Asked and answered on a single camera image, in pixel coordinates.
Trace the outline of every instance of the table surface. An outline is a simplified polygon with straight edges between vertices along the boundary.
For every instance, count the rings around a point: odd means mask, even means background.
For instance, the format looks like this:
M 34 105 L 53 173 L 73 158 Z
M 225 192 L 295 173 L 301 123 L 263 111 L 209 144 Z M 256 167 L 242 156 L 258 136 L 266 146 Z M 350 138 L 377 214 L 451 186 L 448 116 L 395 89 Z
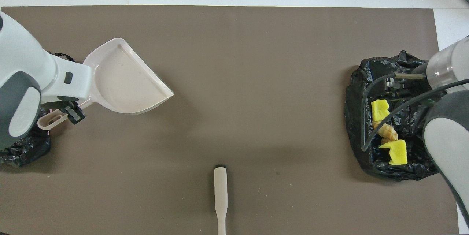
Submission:
M 221 163 L 230 235 L 457 233 L 440 175 L 400 183 L 368 176 L 344 128 L 345 86 L 360 60 L 437 52 L 432 10 L 2 11 L 45 49 L 78 61 L 122 37 L 175 93 L 143 115 L 93 105 L 83 122 L 52 131 L 45 157 L 1 166 L 2 232 L 214 234 L 213 168 Z

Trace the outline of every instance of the black plastic bag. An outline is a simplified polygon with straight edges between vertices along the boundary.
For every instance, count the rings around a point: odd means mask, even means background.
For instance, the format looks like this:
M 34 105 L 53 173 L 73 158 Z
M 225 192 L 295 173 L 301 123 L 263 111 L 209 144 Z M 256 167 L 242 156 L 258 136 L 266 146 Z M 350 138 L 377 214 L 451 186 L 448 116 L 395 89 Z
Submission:
M 361 101 L 366 86 L 374 79 L 393 72 L 411 73 L 415 68 L 425 62 L 401 51 L 399 55 L 392 58 L 370 58 L 362 60 L 360 67 L 352 73 L 350 85 L 345 94 L 345 120 L 350 145 L 361 168 L 368 174 L 378 177 L 389 178 L 396 181 L 401 180 L 421 180 L 424 177 L 438 173 L 424 148 L 422 140 L 422 130 L 425 124 L 425 115 L 431 107 L 427 103 L 411 105 L 400 111 L 391 119 L 391 125 L 397 131 L 399 139 L 403 139 L 407 144 L 407 164 L 390 165 L 389 149 L 380 149 L 381 137 L 376 136 L 368 150 L 362 151 L 360 146 L 360 120 L 362 118 Z M 407 86 L 400 95 L 380 95 L 380 86 L 373 88 L 370 95 L 377 95 L 372 100 L 385 98 L 388 100 L 390 110 L 410 100 L 416 94 L 420 86 Z M 369 135 L 372 131 L 372 118 L 370 106 L 365 107 L 365 132 Z
M 40 109 L 37 118 L 48 112 Z M 0 164 L 6 163 L 14 167 L 27 165 L 47 154 L 51 148 L 49 131 L 40 129 L 36 123 L 28 134 L 15 142 L 12 146 L 0 150 Z

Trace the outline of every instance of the white dustpan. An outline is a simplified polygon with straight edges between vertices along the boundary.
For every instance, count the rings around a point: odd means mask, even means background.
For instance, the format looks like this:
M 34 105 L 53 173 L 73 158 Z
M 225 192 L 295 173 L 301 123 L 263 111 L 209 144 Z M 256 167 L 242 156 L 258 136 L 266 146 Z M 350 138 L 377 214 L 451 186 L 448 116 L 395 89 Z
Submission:
M 174 95 L 122 38 L 114 38 L 91 52 L 83 62 L 92 68 L 89 99 L 78 102 L 84 109 L 94 102 L 125 114 L 147 112 Z M 55 110 L 38 119 L 37 125 L 50 130 L 67 120 Z

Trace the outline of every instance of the yellow sponge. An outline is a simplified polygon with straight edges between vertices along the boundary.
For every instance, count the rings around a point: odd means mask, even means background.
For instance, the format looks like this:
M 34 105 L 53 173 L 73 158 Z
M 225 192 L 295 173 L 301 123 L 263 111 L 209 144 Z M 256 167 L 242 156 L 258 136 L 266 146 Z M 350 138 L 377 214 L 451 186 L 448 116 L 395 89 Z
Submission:
M 405 165 L 407 164 L 407 146 L 406 141 L 396 140 L 381 145 L 380 148 L 389 148 L 389 155 L 391 161 L 390 165 Z
M 387 100 L 375 100 L 372 102 L 372 118 L 374 121 L 383 120 L 389 115 Z

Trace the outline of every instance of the brush handle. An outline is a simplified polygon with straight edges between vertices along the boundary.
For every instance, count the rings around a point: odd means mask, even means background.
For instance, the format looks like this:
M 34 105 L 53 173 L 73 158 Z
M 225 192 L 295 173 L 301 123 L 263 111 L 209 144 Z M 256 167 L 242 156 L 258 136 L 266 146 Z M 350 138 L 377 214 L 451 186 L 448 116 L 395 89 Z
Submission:
M 226 168 L 215 168 L 215 211 L 218 218 L 218 235 L 226 234 L 226 212 L 228 210 L 228 186 Z
M 224 220 L 218 222 L 218 235 L 226 235 L 226 223 Z

